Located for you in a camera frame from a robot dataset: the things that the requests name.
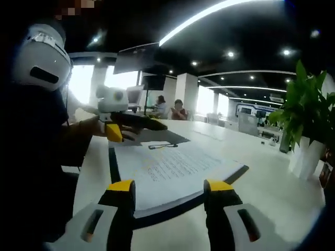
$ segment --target paper document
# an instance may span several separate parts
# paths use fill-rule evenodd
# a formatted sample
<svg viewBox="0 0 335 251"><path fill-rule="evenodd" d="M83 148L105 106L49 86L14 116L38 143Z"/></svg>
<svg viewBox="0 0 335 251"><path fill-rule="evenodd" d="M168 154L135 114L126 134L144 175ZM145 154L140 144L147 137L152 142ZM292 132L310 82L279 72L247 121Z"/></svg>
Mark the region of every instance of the paper document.
<svg viewBox="0 0 335 251"><path fill-rule="evenodd" d="M115 148L121 180L134 179L136 183L137 218L150 214L150 210L159 211L156 207L161 205L200 195L206 178L225 180L242 167L234 161L212 157L192 142L148 148L155 144L164 142Z"/></svg>

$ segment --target potted plant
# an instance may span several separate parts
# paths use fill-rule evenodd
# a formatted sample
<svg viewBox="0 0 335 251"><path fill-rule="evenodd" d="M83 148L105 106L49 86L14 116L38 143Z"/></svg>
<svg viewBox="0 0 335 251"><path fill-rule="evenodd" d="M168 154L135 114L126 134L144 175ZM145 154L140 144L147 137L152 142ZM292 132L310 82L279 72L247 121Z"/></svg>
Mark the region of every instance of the potted plant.
<svg viewBox="0 0 335 251"><path fill-rule="evenodd" d="M322 95L326 71L307 74L301 61L297 77L287 85L286 102L270 114L270 123L282 123L291 141L294 154L289 169L299 178L308 179L318 165L326 145L335 147L335 93Z"/></svg>

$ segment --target woman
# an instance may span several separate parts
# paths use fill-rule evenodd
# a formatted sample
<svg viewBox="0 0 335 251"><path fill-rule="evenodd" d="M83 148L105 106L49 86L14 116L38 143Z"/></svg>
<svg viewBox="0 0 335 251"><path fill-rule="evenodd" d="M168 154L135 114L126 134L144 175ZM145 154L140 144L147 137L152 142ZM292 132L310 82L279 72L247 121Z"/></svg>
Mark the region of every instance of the woman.
<svg viewBox="0 0 335 251"><path fill-rule="evenodd" d="M187 120L188 112L183 108L183 102L177 99L174 102L174 107L171 108L173 120Z"/></svg>
<svg viewBox="0 0 335 251"><path fill-rule="evenodd" d="M156 105L154 106L153 109L154 109L154 114L158 118L162 118L162 116L164 116L165 111L166 111L166 102L165 102L164 96L162 95L158 96L156 100Z"/></svg>

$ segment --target white desk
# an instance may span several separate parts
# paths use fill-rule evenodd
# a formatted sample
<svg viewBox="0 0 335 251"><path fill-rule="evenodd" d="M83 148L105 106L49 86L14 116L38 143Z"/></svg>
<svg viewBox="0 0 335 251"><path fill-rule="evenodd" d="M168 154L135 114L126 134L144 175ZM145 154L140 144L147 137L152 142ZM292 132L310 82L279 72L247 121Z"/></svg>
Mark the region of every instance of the white desk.
<svg viewBox="0 0 335 251"><path fill-rule="evenodd" d="M243 202L256 206L287 241L299 242L311 228L323 201L317 182L305 182L287 171L289 155L277 145L262 145L261 138L196 121L166 120L169 130L189 138L205 151L235 159L250 169L233 187ZM94 138L107 155L106 139ZM78 180L74 213L98 201L110 182L108 160L87 153ZM157 225L135 230L132 250L210 250L204 206Z"/></svg>

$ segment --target black ceiling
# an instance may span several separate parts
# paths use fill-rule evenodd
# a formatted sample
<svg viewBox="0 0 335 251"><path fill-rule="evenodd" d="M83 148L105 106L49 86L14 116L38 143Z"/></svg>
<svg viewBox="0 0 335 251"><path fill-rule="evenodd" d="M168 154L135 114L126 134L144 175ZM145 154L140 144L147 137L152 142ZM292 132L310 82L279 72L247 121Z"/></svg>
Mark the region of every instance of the black ceiling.
<svg viewBox="0 0 335 251"><path fill-rule="evenodd" d="M62 17L65 49L118 52L159 42L178 25L219 2L222 0L96 1L95 8L82 8L80 15ZM219 10L168 40L158 57L165 66L156 65L151 72L168 74L173 69L170 75L189 72L197 76L245 70L294 72L297 60L302 59L309 71L318 73L326 69L334 76L335 41L330 2L252 1ZM313 30L320 31L318 38L311 38ZM100 36L99 41L92 43L96 36ZM283 56L283 49L289 49L291 55ZM234 52L233 58L227 56L229 51ZM191 66L191 61L199 64ZM219 85L285 89L285 79L292 77L252 73L255 79L251 81L250 75L227 74L224 81L221 75L207 78ZM234 92L244 96L243 90ZM263 96L263 91L249 92L252 93L247 93L247 97Z"/></svg>

